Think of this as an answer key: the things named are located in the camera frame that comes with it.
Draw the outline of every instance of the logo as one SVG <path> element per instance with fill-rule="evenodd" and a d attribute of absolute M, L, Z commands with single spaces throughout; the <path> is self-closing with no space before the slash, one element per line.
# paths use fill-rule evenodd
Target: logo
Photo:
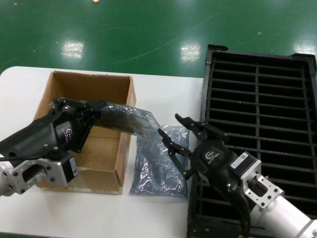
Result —
<path fill-rule="evenodd" d="M 218 155 L 219 155 L 219 153 L 216 154 L 214 151 L 208 151 L 208 152 L 205 154 L 206 160 L 209 160 L 209 161 L 208 161 L 208 164 L 210 164 L 215 158 L 217 158 Z"/>
<path fill-rule="evenodd" d="M 64 129 L 62 129 L 62 132 L 64 133 L 66 142 L 71 138 L 73 131 L 69 128 L 66 131 Z"/>

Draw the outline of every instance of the motor label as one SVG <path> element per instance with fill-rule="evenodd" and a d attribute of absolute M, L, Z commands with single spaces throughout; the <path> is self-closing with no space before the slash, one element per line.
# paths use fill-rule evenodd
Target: motor label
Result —
<path fill-rule="evenodd" d="M 231 167 L 233 169 L 237 168 L 247 157 L 248 157 L 248 154 L 243 153 L 242 155 L 239 156 L 238 159 L 235 160 L 235 162 L 231 164 Z"/>

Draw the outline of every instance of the robotic arm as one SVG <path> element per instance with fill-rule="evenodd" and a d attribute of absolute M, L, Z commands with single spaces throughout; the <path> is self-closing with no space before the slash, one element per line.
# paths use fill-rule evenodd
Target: robotic arm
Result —
<path fill-rule="evenodd" d="M 198 174 L 241 214 L 245 238 L 251 225 L 266 228 L 276 238 L 317 238 L 317 220 L 288 202 L 284 191 L 262 175 L 260 160 L 248 152 L 237 156 L 227 149 L 228 135 L 224 131 L 178 114 L 175 117 L 195 134 L 199 145 L 191 152 L 159 129 L 171 160 L 185 179 Z M 191 161 L 191 169 L 182 168 L 176 153 Z"/>
<path fill-rule="evenodd" d="M 80 153 L 106 102 L 54 103 L 47 115 L 0 142 L 0 196 L 23 194 L 37 181 L 66 186 L 77 176 L 68 151 Z"/>

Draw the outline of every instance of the clear plastic bag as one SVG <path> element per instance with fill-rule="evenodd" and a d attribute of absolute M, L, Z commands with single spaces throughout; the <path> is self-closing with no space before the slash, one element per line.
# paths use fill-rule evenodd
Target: clear plastic bag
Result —
<path fill-rule="evenodd" d="M 162 126 L 171 139 L 181 146 L 189 146 L 189 130 L 182 126 Z M 167 148 L 159 139 L 138 137 L 137 157 L 131 194 L 152 196 L 175 196 L 188 198 L 187 181 L 173 164 Z M 176 155 L 184 168 L 188 160 Z"/>
<path fill-rule="evenodd" d="M 151 112 L 130 107 L 122 104 L 109 103 L 106 101 L 80 101 L 101 112 L 100 118 L 94 125 L 119 130 L 136 136 L 150 139 L 160 139 L 159 123 Z M 63 110 L 73 111 L 76 108 L 64 106 Z"/>

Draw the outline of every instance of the green floor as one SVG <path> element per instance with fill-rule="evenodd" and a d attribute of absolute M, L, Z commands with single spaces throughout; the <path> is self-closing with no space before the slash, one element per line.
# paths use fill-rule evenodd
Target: green floor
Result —
<path fill-rule="evenodd" d="M 316 12 L 315 0 L 0 0 L 0 72 L 22 65 L 202 77 L 207 44 L 315 54 Z"/>

